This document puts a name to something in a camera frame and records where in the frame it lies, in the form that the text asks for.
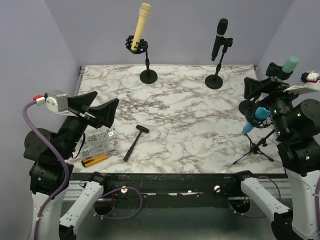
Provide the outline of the black tripod shock-mount stand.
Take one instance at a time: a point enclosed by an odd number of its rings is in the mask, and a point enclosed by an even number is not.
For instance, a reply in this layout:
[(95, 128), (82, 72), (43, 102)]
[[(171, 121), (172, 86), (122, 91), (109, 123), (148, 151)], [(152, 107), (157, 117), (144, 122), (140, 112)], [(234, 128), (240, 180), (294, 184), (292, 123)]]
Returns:
[[(251, 108), (251, 107), (261, 107), (261, 106), (258, 106), (255, 102), (251, 101), (251, 100), (243, 100), (239, 106), (238, 106), (238, 109), (240, 111), (241, 114), (243, 114), (245, 116), (245, 112), (248, 108)], [(261, 124), (262, 128), (257, 128), (257, 129), (265, 129), (265, 128), (268, 128), (269, 126), (273, 125), (272, 122), (268, 122), (267, 119), (264, 120)], [(252, 139), (249, 137), (248, 133), (247, 134), (244, 134), (247, 139), (249, 140), (249, 144), (250, 144), (250, 147), (249, 147), (249, 151), (247, 153), (245, 153), (242, 157), (240, 157), (239, 159), (237, 159), (236, 161), (234, 161), (232, 164), (235, 165), (237, 164), (241, 159), (243, 159), (245, 156), (249, 155), (249, 154), (254, 154), (254, 155), (262, 155), (262, 156), (265, 156), (269, 161), (271, 162), (274, 162), (275, 160), (271, 157), (269, 157), (268, 155), (266, 155), (264, 152), (262, 152), (260, 150), (260, 146), (262, 147), (266, 147), (268, 144), (267, 144), (267, 139), (273, 135), (275, 133), (275, 129), (273, 129), (271, 132), (269, 132), (265, 137), (261, 138), (258, 143), (254, 143), (252, 141)]]

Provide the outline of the blue microphone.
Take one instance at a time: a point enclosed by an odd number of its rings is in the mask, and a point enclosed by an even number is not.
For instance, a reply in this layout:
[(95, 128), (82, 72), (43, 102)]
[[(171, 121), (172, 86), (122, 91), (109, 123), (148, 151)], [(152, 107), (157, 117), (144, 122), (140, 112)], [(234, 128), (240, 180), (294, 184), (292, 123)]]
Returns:
[(248, 134), (253, 128), (263, 128), (261, 123), (266, 120), (270, 114), (270, 111), (265, 107), (249, 107), (245, 111), (247, 123), (242, 129), (242, 134)]

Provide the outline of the mint green microphone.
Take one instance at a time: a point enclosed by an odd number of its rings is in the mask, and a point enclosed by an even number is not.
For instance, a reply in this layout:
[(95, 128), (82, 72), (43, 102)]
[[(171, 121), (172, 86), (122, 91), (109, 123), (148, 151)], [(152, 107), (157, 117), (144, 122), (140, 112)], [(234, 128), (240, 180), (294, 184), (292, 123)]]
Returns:
[(296, 56), (290, 56), (282, 65), (282, 72), (289, 74), (294, 71), (296, 68), (297, 64), (299, 62), (299, 59)]

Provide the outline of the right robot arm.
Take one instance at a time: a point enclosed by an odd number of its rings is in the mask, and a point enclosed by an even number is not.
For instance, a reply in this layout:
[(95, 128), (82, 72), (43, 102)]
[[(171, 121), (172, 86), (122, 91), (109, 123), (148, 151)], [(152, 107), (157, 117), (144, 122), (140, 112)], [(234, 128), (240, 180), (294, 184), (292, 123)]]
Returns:
[(317, 83), (290, 86), (275, 77), (258, 81), (244, 80), (244, 98), (265, 94), (258, 106), (270, 111), (277, 136), (278, 154), (289, 180), (292, 207), (271, 195), (249, 171), (238, 172), (230, 183), (230, 191), (247, 195), (268, 218), (278, 240), (317, 240), (320, 237), (320, 146), (315, 135), (320, 132), (320, 103), (305, 99), (296, 106), (292, 102)]

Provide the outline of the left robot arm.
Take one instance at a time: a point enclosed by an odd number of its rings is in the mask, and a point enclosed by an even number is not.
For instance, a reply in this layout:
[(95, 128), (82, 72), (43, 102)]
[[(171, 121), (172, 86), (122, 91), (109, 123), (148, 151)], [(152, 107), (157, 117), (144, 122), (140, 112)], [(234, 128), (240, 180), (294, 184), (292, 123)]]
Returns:
[[(30, 127), (24, 139), (23, 156), (33, 161), (29, 171), (33, 201), (32, 240), (76, 239), (78, 229), (94, 203), (110, 194), (110, 176), (94, 172), (72, 207), (65, 214), (61, 213), (74, 168), (67, 160), (72, 157), (87, 127), (110, 128), (115, 120), (119, 99), (93, 106), (96, 96), (96, 91), (69, 97), (62, 91), (52, 90), (35, 96), (22, 110)], [(65, 116), (57, 132), (34, 126), (27, 114), (28, 108), (34, 105), (45, 105), (48, 110)]]

